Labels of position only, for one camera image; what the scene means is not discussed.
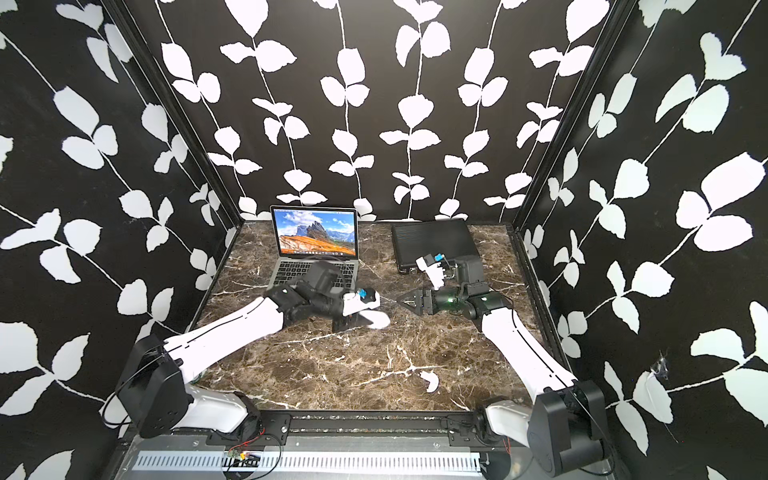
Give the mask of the white wireless mouse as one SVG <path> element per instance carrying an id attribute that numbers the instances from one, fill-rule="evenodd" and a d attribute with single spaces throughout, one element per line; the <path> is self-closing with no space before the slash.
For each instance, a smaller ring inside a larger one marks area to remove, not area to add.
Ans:
<path id="1" fill-rule="evenodd" d="M 364 326 L 374 330 L 384 329 L 391 323 L 389 315 L 379 310 L 363 310 L 358 313 L 358 317 Z"/>

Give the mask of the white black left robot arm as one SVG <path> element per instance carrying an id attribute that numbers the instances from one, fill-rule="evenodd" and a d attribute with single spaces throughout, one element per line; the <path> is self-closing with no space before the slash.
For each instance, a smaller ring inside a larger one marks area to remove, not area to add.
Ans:
<path id="1" fill-rule="evenodd" d="M 236 351 L 311 317 L 328 318 L 335 333 L 390 323 L 373 288 L 334 292 L 340 274 L 326 261 L 276 285 L 245 307 L 201 328 L 165 340 L 150 334 L 135 344 L 115 389 L 144 439 L 178 429 L 209 432 L 239 445 L 262 435 L 261 413 L 242 392 L 196 387 L 193 380 Z"/>

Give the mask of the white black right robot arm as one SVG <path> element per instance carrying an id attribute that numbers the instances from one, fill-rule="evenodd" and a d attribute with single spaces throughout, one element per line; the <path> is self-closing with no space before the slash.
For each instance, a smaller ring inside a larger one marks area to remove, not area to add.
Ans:
<path id="1" fill-rule="evenodd" d="M 525 386 L 532 405 L 498 401 L 483 410 L 486 430 L 531 450 L 551 477 L 606 460 L 614 452 L 603 412 L 604 395 L 592 381 L 580 381 L 536 340 L 514 309 L 513 301 L 484 278 L 478 256 L 449 261 L 427 254 L 416 261 L 429 285 L 399 297 L 417 315 L 459 313 L 502 353 Z"/>

